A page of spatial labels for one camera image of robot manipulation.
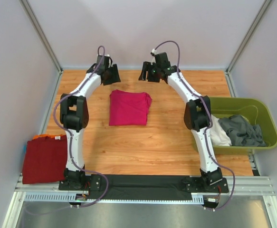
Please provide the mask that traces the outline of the pink t-shirt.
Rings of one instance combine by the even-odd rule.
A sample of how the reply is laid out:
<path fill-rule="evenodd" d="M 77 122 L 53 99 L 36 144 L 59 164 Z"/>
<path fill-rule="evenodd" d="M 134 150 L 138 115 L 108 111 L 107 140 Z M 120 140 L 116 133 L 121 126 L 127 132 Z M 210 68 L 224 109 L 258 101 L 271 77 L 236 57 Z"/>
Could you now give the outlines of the pink t-shirt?
<path fill-rule="evenodd" d="M 152 98 L 146 92 L 114 90 L 110 94 L 110 126 L 147 125 Z"/>

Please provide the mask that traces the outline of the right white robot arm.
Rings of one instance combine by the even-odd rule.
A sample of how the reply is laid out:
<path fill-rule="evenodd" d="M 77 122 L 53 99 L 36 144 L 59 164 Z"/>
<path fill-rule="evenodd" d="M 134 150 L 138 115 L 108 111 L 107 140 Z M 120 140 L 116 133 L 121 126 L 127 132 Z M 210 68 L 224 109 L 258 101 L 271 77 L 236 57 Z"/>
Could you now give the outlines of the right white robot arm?
<path fill-rule="evenodd" d="M 192 132 L 200 157 L 201 176 L 188 183 L 190 189 L 229 192 L 228 184 L 216 160 L 210 139 L 212 127 L 210 98 L 202 96 L 186 81 L 179 68 L 172 66 L 167 53 L 151 52 L 152 61 L 143 62 L 139 80 L 159 83 L 165 81 L 185 103 L 184 123 Z"/>

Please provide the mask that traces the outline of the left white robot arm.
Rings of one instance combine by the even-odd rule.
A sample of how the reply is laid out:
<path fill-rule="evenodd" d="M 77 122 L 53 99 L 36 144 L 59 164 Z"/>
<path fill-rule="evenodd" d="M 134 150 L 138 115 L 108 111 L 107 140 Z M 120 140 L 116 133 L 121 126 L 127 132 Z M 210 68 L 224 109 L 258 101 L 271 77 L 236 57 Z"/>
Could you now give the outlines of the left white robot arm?
<path fill-rule="evenodd" d="M 60 98 L 60 123 L 67 136 L 67 163 L 59 190 L 87 190 L 84 171 L 83 136 L 89 121 L 87 99 L 100 85 L 120 82 L 117 64 L 109 55 L 98 55 L 83 81 L 69 94 Z"/>

